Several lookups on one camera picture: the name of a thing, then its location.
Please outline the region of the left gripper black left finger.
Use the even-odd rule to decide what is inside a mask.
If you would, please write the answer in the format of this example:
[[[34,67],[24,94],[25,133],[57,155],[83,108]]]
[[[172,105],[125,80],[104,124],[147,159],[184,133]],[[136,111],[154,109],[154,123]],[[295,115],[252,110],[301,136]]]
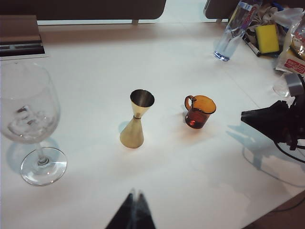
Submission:
[[[131,189],[119,209],[110,220],[106,229],[128,229],[132,219],[132,210],[134,207],[135,189]]]

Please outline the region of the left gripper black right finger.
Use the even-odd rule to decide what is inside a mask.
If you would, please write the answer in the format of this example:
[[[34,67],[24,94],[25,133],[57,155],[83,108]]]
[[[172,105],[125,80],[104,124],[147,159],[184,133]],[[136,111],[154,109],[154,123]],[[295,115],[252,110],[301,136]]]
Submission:
[[[137,200],[137,228],[156,229],[145,195],[140,192]]]

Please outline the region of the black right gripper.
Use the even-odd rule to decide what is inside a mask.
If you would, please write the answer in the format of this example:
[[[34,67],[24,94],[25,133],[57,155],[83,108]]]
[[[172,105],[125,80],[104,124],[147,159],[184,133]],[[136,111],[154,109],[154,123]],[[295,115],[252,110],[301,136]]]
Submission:
[[[284,121],[275,115],[276,113],[286,114],[288,136]],[[290,150],[298,148],[298,140],[305,139],[305,96],[295,96],[291,105],[286,101],[278,100],[270,107],[242,111],[242,122],[256,129],[273,141],[286,141]]]

